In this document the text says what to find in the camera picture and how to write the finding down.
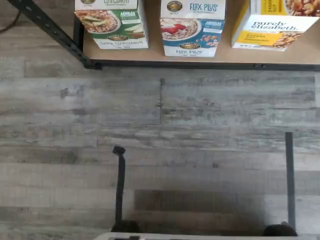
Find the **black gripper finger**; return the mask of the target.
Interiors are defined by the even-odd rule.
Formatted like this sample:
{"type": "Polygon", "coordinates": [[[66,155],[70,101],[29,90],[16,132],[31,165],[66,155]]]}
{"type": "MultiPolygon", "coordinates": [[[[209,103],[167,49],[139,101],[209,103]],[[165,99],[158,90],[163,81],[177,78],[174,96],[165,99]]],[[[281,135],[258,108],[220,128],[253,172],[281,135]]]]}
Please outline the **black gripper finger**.
{"type": "Polygon", "coordinates": [[[140,233],[140,227],[135,221],[123,220],[123,196],[126,175],[125,152],[125,148],[119,145],[115,145],[112,150],[112,153],[118,156],[118,173],[115,194],[115,223],[111,231],[119,233],[140,233]]]}
{"type": "Polygon", "coordinates": [[[285,133],[286,185],[287,185],[287,217],[288,221],[268,225],[262,235],[264,237],[297,237],[296,232],[296,192],[293,133],[285,133]]]}

